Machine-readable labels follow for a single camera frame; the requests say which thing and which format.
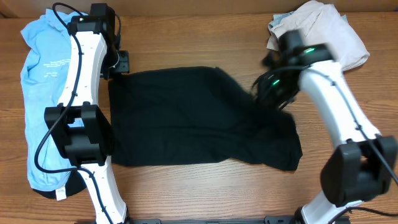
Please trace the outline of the black t-shirt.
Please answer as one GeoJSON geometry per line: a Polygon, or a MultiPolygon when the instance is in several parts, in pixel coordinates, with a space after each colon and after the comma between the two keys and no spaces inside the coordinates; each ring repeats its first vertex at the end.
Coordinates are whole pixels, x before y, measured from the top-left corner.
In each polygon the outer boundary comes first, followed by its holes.
{"type": "Polygon", "coordinates": [[[115,164],[188,165],[233,158],[287,171],[298,167],[302,148],[293,117],[261,106],[219,68],[121,75],[108,90],[115,164]]]}

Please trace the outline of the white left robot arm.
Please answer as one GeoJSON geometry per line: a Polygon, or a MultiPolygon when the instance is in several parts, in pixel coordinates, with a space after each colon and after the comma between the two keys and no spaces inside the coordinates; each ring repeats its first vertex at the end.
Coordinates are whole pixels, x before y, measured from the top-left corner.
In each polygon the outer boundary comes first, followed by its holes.
{"type": "Polygon", "coordinates": [[[129,223],[111,164],[114,135],[98,106],[100,78],[108,79],[118,69],[120,32],[113,11],[91,12],[72,17],[67,24],[71,59],[65,88],[58,103],[47,107],[48,132],[70,172],[83,179],[93,202],[95,223],[129,223]]]}

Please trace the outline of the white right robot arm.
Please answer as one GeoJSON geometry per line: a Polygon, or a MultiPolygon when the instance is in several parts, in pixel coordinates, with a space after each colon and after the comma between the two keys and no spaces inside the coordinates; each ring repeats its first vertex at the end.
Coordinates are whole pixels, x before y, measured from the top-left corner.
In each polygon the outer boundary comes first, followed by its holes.
{"type": "Polygon", "coordinates": [[[321,192],[293,215],[267,216],[266,223],[348,223],[349,212],[389,190],[397,180],[397,141],[383,136],[358,105],[340,63],[326,44],[305,45],[298,30],[279,37],[279,58],[257,78],[257,101],[281,110],[305,92],[318,108],[334,151],[320,174],[321,192]]]}

